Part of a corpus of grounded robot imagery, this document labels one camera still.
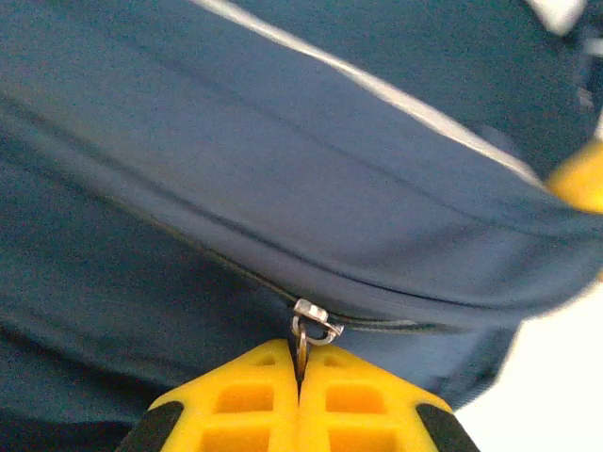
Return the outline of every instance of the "zipper pull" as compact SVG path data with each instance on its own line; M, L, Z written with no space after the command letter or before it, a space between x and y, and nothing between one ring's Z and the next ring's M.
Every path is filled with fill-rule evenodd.
M305 322L318 324L322 327L323 334L320 337L312 337L307 334ZM326 346L339 337L343 332L343 325L332 325L329 323L329 313L311 303L307 299L298 299L293 307L293 320L291 322L291 330L296 337L296 361L297 361L297 376L298 381L303 380L305 366L308 362L308 352L310 345Z

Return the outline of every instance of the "white background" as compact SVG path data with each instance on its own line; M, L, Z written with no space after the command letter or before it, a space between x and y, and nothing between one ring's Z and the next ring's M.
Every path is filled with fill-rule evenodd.
M603 452L603 284L524 324L498 383L457 415L481 452Z

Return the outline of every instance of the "blue fabric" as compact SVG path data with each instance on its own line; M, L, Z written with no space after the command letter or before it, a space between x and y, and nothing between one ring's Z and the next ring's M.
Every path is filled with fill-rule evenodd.
M597 64L574 80L579 50L549 46L528 13L505 31L510 46L511 2L332 2L319 15L239 4L541 174L594 127ZM425 10L450 17L454 39ZM473 24L492 37L476 42L461 17L480 12ZM493 380L521 319L603 265L601 216L188 2L7 1L0 13L0 431L14 449L97 450L158 394L288 335L285 301L197 244L340 314L465 328L338 342L454 406ZM593 111L576 106L582 83ZM27 445L32 428L44 433Z

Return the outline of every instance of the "yellow plastic object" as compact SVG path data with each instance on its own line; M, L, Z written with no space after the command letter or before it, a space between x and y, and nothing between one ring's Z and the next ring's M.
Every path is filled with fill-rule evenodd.
M440 452L477 451L451 413L435 395L333 346L312 351L298 400L288 344L278 340L160 397L118 450L438 452L438 443Z
M578 210L603 214L603 142L593 140L565 161L547 185Z
M316 347L300 396L299 452L438 452L416 406L437 396L338 347Z
M293 452L298 384L286 340L243 356L158 398L184 404L161 452Z

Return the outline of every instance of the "black rubber edge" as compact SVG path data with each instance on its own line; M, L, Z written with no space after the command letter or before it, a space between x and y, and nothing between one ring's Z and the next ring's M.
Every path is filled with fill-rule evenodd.
M416 412L439 452L480 452L454 414L428 403L418 405Z
M144 413L115 452L160 452L184 408L182 403L173 401Z

